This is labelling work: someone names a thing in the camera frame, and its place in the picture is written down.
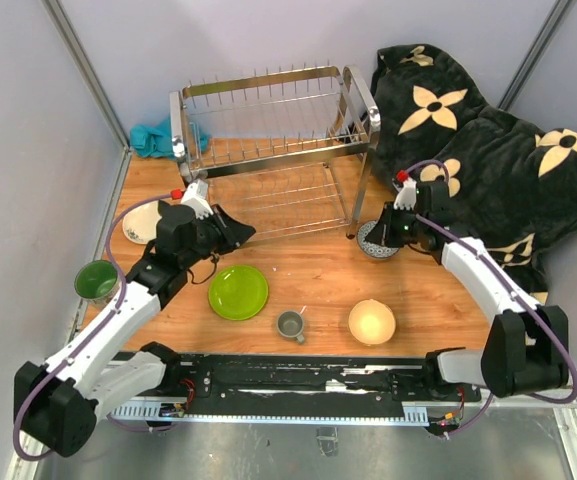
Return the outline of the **blue patterned bowl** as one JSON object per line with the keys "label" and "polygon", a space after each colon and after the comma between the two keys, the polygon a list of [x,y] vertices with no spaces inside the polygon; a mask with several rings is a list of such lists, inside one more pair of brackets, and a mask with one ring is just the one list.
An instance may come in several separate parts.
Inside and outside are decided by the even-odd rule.
{"label": "blue patterned bowl", "polygon": [[376,223],[376,220],[370,220],[359,228],[356,236],[357,244],[361,251],[371,258],[378,260],[392,258],[399,252],[399,248],[385,247],[366,240],[367,235],[372,231]]}

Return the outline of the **cream bowl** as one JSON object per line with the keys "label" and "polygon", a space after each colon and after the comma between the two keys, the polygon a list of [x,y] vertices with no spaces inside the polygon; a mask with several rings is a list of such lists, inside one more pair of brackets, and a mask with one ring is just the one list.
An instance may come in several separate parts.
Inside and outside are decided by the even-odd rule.
{"label": "cream bowl", "polygon": [[358,302],[348,316],[348,328],[358,342],[374,346],[389,341],[396,331],[396,318],[385,304],[367,299]]}

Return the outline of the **steel wire dish rack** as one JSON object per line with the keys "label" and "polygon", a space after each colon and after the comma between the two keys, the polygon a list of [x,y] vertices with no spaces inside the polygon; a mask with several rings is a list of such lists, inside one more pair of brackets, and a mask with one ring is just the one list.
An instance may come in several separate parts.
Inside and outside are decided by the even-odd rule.
{"label": "steel wire dish rack", "polygon": [[169,119],[184,182],[205,182],[254,241],[357,234],[381,127],[358,67],[189,84],[170,93]]}

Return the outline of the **green-lined floral mug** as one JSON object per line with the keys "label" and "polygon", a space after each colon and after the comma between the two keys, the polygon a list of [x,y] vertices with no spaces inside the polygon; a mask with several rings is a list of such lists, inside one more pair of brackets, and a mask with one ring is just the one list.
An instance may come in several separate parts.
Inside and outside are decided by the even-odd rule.
{"label": "green-lined floral mug", "polygon": [[95,260],[84,265],[74,280],[77,295],[89,305],[101,310],[120,288],[118,273],[107,260]]}

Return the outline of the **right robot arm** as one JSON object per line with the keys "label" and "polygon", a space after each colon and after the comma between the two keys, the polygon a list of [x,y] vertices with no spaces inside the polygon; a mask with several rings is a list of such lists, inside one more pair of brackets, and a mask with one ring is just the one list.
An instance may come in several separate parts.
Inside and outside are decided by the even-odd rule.
{"label": "right robot arm", "polygon": [[420,378],[428,397],[445,399],[457,384],[485,387],[500,398],[569,384],[567,316],[522,290],[484,243],[456,222],[446,182],[404,180],[365,239],[386,248],[424,248],[461,283],[489,324],[480,350],[454,347],[427,354]]}

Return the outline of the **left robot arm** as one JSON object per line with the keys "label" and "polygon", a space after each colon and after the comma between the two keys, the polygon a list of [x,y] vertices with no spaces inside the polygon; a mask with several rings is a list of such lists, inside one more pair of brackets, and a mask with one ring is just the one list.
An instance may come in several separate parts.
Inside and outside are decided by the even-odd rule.
{"label": "left robot arm", "polygon": [[182,383],[180,356],[151,342],[129,361],[108,363],[127,340],[158,315],[187,284],[194,265],[242,247],[256,232],[218,204],[199,215],[189,205],[154,197],[161,216],[156,237],[129,272],[119,271],[118,293],[80,334],[41,365],[23,364],[14,376],[13,447],[27,461],[22,434],[48,454],[69,457],[97,424],[136,395],[155,390],[168,396]]}

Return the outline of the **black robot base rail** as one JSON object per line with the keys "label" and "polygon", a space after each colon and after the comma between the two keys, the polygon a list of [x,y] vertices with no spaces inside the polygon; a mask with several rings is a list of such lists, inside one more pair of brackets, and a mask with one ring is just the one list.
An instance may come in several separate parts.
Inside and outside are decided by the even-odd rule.
{"label": "black robot base rail", "polygon": [[438,386],[422,360],[406,357],[184,354],[179,367],[195,397],[180,410],[188,388],[149,390],[117,408],[122,420],[374,422],[425,424],[413,404],[455,408],[476,403],[473,386]]}

